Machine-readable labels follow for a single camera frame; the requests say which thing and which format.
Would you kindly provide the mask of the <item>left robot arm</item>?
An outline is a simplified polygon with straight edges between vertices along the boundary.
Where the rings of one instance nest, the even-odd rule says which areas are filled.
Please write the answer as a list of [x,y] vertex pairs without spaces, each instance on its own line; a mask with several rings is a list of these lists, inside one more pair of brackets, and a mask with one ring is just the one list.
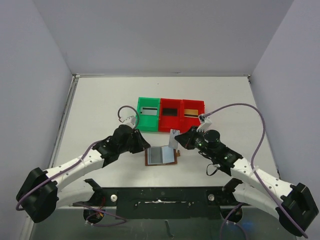
[[138,129],[121,124],[112,135],[93,142],[81,156],[53,168],[30,171],[16,196],[15,209],[40,223],[56,210],[61,200],[58,193],[66,186],[117,161],[123,153],[140,153],[150,146]]

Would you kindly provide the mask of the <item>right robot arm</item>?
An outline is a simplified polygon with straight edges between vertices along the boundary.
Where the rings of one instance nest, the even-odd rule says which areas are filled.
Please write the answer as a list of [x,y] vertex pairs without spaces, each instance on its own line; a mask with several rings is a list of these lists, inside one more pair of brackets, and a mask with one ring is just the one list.
[[306,235],[307,228],[319,214],[307,186],[283,181],[252,165],[241,154],[223,144],[218,131],[199,132],[193,126],[175,136],[175,140],[186,150],[197,149],[218,170],[231,176],[222,192],[227,204],[240,202],[258,208],[274,216],[289,233],[297,237]]

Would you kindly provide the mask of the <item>brown leather card holder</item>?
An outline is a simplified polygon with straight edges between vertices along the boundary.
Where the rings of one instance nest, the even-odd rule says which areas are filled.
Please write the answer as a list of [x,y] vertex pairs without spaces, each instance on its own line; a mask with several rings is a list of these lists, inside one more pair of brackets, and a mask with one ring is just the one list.
[[165,146],[152,146],[145,150],[145,166],[176,165],[180,151]]

